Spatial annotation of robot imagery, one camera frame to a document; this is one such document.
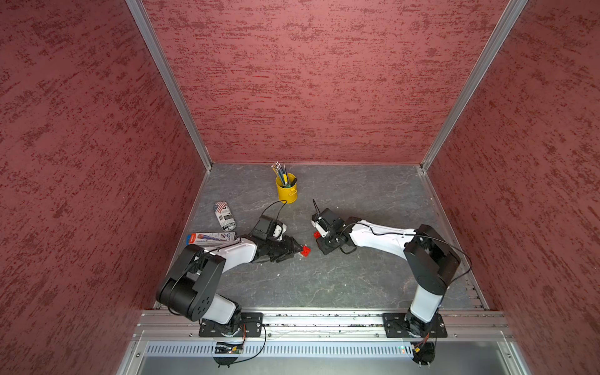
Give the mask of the yellow pencil cup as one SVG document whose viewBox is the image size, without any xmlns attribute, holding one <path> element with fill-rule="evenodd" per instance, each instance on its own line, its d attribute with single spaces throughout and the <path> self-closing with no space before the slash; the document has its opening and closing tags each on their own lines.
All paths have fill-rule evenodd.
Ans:
<svg viewBox="0 0 600 375">
<path fill-rule="evenodd" d="M 280 177 L 276 178 L 277 196 L 280 201 L 292 204 L 298 199 L 298 179 L 293 173 L 288 173 L 287 177 L 290 182 L 289 185 L 286 185 Z"/>
</svg>

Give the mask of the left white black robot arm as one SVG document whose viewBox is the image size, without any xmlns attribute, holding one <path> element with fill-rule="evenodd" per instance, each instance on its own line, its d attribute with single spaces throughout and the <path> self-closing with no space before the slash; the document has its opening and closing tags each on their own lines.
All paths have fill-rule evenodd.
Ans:
<svg viewBox="0 0 600 375">
<path fill-rule="evenodd" d="M 206 249 L 187 245 L 178 256 L 156 292 L 156 301 L 175 315 L 191 322 L 209 321 L 224 337 L 242 332 L 241 306 L 217 293 L 222 275 L 243 264 L 260 260 L 280 263 L 306 248 L 293 237 L 262 240 L 244 236 L 232 244 Z"/>
</svg>

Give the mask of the aluminium front rail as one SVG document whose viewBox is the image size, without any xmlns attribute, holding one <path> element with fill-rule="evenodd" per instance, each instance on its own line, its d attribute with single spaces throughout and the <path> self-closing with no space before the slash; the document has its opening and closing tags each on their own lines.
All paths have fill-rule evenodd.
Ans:
<svg viewBox="0 0 600 375">
<path fill-rule="evenodd" d="M 420 342 L 421 338 L 387 338 L 383 327 L 384 313 L 398 310 L 377 309 L 247 309 L 244 313 L 262 313 L 267 337 L 276 341 L 334 342 Z M 514 342 L 515 336 L 505 314 L 488 310 L 442 310 L 447 338 L 439 342 Z M 136 340 L 208 340 L 199 337 L 199 322 L 193 323 L 165 310 L 145 310 L 134 328 Z"/>
</svg>

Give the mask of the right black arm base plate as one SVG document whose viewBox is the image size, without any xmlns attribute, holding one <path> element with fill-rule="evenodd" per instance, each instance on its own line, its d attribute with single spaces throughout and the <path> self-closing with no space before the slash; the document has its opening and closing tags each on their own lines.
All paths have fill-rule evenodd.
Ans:
<svg viewBox="0 0 600 375">
<path fill-rule="evenodd" d="M 387 338 L 447 338 L 445 322 L 436 313 L 431 322 L 424 323 L 411 313 L 384 313 L 383 327 Z"/>
</svg>

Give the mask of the bundle of coloured pencils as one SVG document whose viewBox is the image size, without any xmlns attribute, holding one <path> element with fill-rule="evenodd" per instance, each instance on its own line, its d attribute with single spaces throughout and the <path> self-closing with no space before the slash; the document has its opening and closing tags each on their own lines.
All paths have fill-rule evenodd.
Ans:
<svg viewBox="0 0 600 375">
<path fill-rule="evenodd" d="M 276 173 L 276 175 L 278 175 L 283 186 L 285 188 L 289 188 L 291 185 L 287 171 L 285 169 L 285 165 L 280 164 L 279 162 L 275 162 L 271 165 L 271 168 Z"/>
</svg>

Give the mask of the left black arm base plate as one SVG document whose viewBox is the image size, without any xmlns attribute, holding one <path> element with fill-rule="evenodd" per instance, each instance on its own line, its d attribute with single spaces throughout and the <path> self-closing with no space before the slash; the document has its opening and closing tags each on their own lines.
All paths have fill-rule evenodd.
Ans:
<svg viewBox="0 0 600 375">
<path fill-rule="evenodd" d="M 260 312 L 235 312 L 227 323 L 202 319 L 199 322 L 200 338 L 259 338 L 263 314 Z"/>
</svg>

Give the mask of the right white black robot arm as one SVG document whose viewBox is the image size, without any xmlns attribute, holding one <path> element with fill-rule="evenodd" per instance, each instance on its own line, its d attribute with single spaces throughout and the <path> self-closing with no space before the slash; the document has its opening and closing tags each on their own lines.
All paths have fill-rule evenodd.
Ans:
<svg viewBox="0 0 600 375">
<path fill-rule="evenodd" d="M 327 255 L 349 245 L 372 248 L 404 259 L 417 282 L 411 306 L 400 327 L 408 335 L 425 338 L 434 328 L 434 319 L 461 264 L 453 247 L 428 225 L 417 229 L 385 227 L 366 220 L 346 222 L 315 214 L 317 246 Z"/>
</svg>

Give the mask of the blue red toothpaste box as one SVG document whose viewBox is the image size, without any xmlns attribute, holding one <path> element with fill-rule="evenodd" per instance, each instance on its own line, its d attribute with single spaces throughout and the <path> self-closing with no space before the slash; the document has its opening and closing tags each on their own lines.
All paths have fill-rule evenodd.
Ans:
<svg viewBox="0 0 600 375">
<path fill-rule="evenodd" d="M 215 232 L 215 233 L 203 233 L 197 232 L 189 234 L 186 238 L 188 245 L 198 246 L 222 246 L 234 242 L 236 234 L 234 232 Z"/>
</svg>

